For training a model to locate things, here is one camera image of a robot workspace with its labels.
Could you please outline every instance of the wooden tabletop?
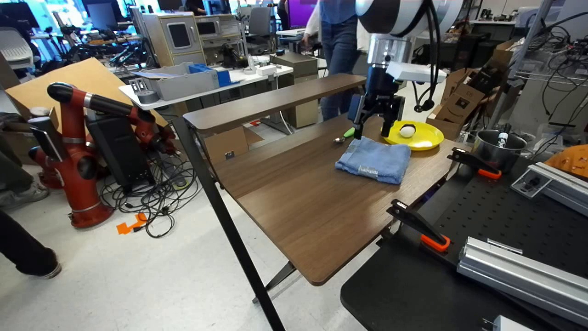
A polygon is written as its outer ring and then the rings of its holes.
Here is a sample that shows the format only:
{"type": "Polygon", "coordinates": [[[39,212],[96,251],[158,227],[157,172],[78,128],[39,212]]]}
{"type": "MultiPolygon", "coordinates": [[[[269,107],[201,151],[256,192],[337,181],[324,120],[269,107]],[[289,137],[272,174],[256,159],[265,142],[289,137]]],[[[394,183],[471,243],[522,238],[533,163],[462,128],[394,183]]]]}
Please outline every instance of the wooden tabletop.
{"type": "Polygon", "coordinates": [[[342,91],[355,89],[364,82],[366,78],[362,76],[344,76],[344,74],[322,78],[322,80],[271,91],[265,94],[256,94],[245,100],[221,104],[197,113],[188,113],[184,118],[192,126],[195,126],[201,133],[212,133],[212,131],[219,133],[219,131],[234,129],[236,126],[247,124],[250,120],[263,118],[282,109],[289,109],[327,94],[337,94],[342,91]]]}
{"type": "MultiPolygon", "coordinates": [[[[445,142],[414,153],[401,186],[337,172],[350,142],[333,140],[350,128],[335,118],[215,168],[226,192],[313,286],[326,284],[392,223],[386,210],[394,199],[414,203],[451,166],[454,144],[445,142]]],[[[366,124],[372,139],[379,129],[379,118],[366,124]]]]}

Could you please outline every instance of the metal bracket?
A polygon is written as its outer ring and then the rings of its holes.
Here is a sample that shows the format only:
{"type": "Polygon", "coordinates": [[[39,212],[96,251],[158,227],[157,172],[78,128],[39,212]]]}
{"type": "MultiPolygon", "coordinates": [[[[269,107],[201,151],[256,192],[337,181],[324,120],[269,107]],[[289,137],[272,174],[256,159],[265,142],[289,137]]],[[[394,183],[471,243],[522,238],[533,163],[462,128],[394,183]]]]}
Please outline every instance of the metal bracket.
{"type": "Polygon", "coordinates": [[[544,163],[531,164],[511,188],[528,199],[544,194],[588,218],[588,185],[544,163]]]}

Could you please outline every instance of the yellow object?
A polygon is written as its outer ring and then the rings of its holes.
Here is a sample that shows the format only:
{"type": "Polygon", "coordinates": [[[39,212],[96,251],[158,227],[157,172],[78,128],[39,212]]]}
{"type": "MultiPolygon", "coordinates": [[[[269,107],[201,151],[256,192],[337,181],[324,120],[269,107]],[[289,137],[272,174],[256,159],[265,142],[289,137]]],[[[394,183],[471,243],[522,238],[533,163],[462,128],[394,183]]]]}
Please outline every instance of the yellow object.
{"type": "Polygon", "coordinates": [[[429,151],[438,148],[445,137],[438,128],[423,122],[395,122],[384,140],[408,146],[412,151],[429,151]]]}

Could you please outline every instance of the blue cloth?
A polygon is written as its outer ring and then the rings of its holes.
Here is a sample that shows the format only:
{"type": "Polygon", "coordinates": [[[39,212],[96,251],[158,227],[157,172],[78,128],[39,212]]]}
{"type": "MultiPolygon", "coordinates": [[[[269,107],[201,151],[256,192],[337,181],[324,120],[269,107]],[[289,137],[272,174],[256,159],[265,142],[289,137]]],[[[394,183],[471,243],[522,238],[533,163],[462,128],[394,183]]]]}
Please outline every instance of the blue cloth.
{"type": "Polygon", "coordinates": [[[386,146],[364,137],[350,144],[335,168],[397,186],[405,179],[408,163],[408,146],[386,146]]]}
{"type": "MultiPolygon", "coordinates": [[[[329,76],[353,74],[353,67],[359,60],[357,50],[357,17],[351,17],[340,25],[329,25],[322,21],[322,45],[327,61],[329,76]]],[[[337,118],[350,111],[351,93],[340,93],[322,98],[320,109],[324,120],[337,118]]]]}
{"type": "Polygon", "coordinates": [[[329,25],[340,25],[355,17],[355,0],[320,0],[320,19],[329,25]]]}

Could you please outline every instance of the person's leg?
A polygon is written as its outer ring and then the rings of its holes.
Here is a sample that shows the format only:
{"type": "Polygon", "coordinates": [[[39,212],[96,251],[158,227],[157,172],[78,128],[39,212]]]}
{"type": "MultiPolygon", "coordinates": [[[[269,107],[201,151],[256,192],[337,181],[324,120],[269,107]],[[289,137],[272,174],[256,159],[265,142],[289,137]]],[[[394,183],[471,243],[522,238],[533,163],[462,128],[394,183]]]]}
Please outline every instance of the person's leg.
{"type": "Polygon", "coordinates": [[[32,188],[33,177],[4,151],[0,151],[0,170],[0,192],[21,194],[32,188]]]}
{"type": "Polygon", "coordinates": [[[280,6],[278,6],[278,17],[280,17],[282,28],[283,28],[283,30],[291,30],[291,15],[287,14],[285,4],[280,4],[280,6]]]}
{"type": "Polygon", "coordinates": [[[13,218],[0,210],[0,253],[22,275],[56,277],[61,267],[54,251],[43,247],[13,218]]]}
{"type": "Polygon", "coordinates": [[[6,139],[0,133],[0,153],[4,153],[8,159],[11,159],[19,168],[22,166],[21,161],[17,159],[15,151],[11,146],[6,142],[6,139]]]}
{"type": "MultiPolygon", "coordinates": [[[[357,21],[348,21],[339,26],[331,26],[329,50],[326,50],[329,76],[351,74],[357,61],[357,21]]],[[[324,98],[320,107],[324,120],[337,118],[350,111],[351,94],[335,94],[324,98]]]]}

